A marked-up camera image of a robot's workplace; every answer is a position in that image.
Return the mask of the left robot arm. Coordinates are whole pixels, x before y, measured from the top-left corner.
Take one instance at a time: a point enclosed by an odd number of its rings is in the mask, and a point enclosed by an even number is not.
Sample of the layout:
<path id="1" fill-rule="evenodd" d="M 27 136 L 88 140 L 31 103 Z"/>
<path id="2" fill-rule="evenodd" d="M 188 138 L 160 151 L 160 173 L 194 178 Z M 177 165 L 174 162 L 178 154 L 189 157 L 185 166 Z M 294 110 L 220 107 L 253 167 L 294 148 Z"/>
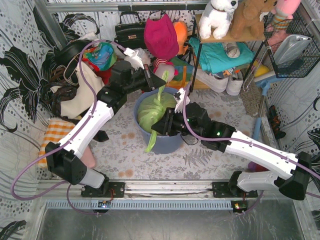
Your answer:
<path id="1" fill-rule="evenodd" d="M 100 128 L 127 102 L 128 94 L 137 90 L 151 92 L 165 85 L 166 82 L 146 64 L 133 70 L 126 60 L 116 62 L 108 83 L 94 95 L 92 106 L 79 123 L 58 143 L 46 145 L 48 170 L 71 185 L 84 185 L 84 197 L 104 197 L 113 193 L 109 178 L 82 162 L 84 151 Z"/>

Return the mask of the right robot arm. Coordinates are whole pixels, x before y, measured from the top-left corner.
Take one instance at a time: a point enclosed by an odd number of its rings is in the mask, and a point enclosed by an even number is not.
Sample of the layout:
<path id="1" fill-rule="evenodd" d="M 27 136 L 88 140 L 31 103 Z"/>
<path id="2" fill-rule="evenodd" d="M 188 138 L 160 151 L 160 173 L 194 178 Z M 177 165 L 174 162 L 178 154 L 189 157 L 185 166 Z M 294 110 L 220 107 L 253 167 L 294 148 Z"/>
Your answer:
<path id="1" fill-rule="evenodd" d="M 228 124 L 210 119 L 207 111 L 195 102 L 186 106 L 185 115 L 167 108 L 151 128 L 161 135 L 194 135 L 208 149 L 246 158 L 266 169 L 235 171 L 228 182 L 234 196 L 277 189 L 293 200 L 305 198 L 312 163 L 306 152 L 288 153 L 258 142 Z"/>

